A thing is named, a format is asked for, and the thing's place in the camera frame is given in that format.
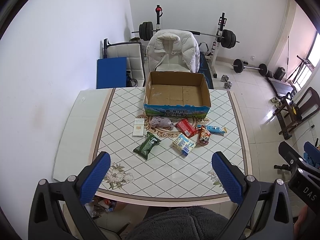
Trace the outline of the person's right hand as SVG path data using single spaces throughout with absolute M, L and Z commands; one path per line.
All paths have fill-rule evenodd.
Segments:
M 307 217 L 307 214 L 308 214 L 308 206 L 306 205 L 300 210 L 300 213 L 298 215 L 298 219 L 294 223 L 293 231 L 294 231 L 295 238 L 298 236 L 300 228 L 301 228 L 302 224 L 304 223 L 304 221 Z

